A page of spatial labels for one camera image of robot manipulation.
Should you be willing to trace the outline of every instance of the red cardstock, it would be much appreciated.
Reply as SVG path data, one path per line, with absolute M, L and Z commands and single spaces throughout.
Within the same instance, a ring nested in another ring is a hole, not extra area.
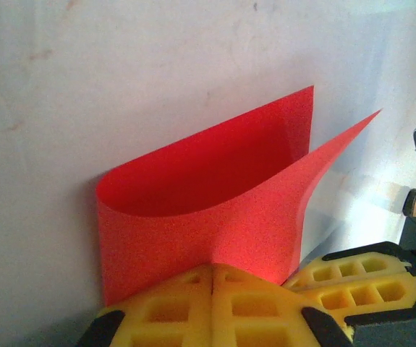
M 106 305 L 207 262 L 283 283 L 312 191 L 378 113 L 308 154 L 312 112 L 309 87 L 107 173 L 97 187 Z

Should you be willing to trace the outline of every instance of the white wall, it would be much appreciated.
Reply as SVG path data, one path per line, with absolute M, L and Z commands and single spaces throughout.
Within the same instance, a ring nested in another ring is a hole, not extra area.
M 384 111 L 319 184 L 303 256 L 338 228 L 335 247 L 398 237 L 415 4 L 331 3 L 0 1 L 0 346 L 62 346 L 101 304 L 100 175 L 311 84 L 312 148 Z

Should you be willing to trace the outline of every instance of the red paper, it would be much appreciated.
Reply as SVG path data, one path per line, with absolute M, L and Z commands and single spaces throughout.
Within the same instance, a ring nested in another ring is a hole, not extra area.
M 110 171 L 97 188 L 106 305 L 206 262 L 283 283 L 312 190 L 375 116 L 306 155 L 312 109 L 309 87 Z

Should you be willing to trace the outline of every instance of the curved red sheet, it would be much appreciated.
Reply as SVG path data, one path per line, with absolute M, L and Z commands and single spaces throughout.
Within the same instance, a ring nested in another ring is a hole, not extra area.
M 312 109 L 309 87 L 110 171 L 97 187 L 106 304 L 206 262 L 283 282 L 313 188 L 371 120 L 307 155 Z

